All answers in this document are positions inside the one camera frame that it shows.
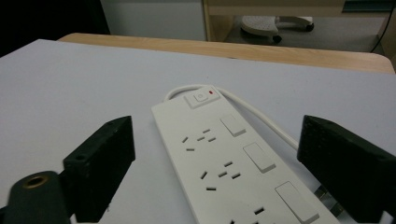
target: white power cable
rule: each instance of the white power cable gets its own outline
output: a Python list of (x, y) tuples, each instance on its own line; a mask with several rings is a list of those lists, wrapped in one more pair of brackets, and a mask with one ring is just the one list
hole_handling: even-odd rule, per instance
[[(189, 86), (182, 86), (175, 88), (171, 91), (169, 91), (165, 98), (163, 99), (164, 101), (168, 101), (172, 99), (175, 95), (183, 92), (183, 91), (195, 91), (197, 89), (200, 89), (202, 87), (205, 87), (206, 85), (189, 85)], [(292, 148), (295, 150), (298, 149), (298, 142), (294, 140), (290, 135), (285, 133), (280, 127), (278, 127), (271, 119), (269, 119), (266, 115), (264, 115), (259, 109), (254, 107), (253, 105), (248, 104), (246, 101), (240, 99), (236, 95), (230, 93), (229, 91), (226, 91), (221, 88), (217, 88), (221, 94), (223, 94), (225, 97), (233, 100), (234, 102), (240, 104), (243, 106), (246, 110), (248, 110), (250, 113), (255, 115), (257, 118), (259, 118), (262, 122), (264, 122), (271, 130), (273, 130), (277, 135), (279, 135), (280, 138), (282, 138), (286, 143), (288, 143)]]

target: white wall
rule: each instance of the white wall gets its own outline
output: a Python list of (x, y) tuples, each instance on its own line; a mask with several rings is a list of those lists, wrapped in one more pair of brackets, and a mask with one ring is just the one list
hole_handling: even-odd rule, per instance
[(205, 40), (201, 0), (101, 0), (113, 35)]

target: floor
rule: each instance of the floor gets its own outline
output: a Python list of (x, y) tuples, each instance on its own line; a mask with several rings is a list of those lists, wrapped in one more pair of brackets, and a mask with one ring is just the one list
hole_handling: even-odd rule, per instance
[[(276, 44), (272, 38), (241, 31), (241, 17), (236, 17), (225, 42), (370, 52), (378, 41), (377, 33), (383, 21), (384, 18), (314, 18), (315, 28), (311, 32), (307, 32), (302, 25), (281, 22), (277, 28), (282, 41)], [(384, 54), (381, 45), (374, 53)]]

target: power strip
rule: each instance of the power strip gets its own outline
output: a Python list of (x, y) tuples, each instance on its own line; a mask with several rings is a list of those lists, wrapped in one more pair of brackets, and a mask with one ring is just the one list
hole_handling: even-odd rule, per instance
[(152, 113), (197, 223), (339, 223), (215, 87)]

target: power outlet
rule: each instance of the power outlet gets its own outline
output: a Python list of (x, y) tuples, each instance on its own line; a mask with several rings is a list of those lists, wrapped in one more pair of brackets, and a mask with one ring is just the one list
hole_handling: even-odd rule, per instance
[(213, 86), (152, 112), (197, 223), (339, 223)]

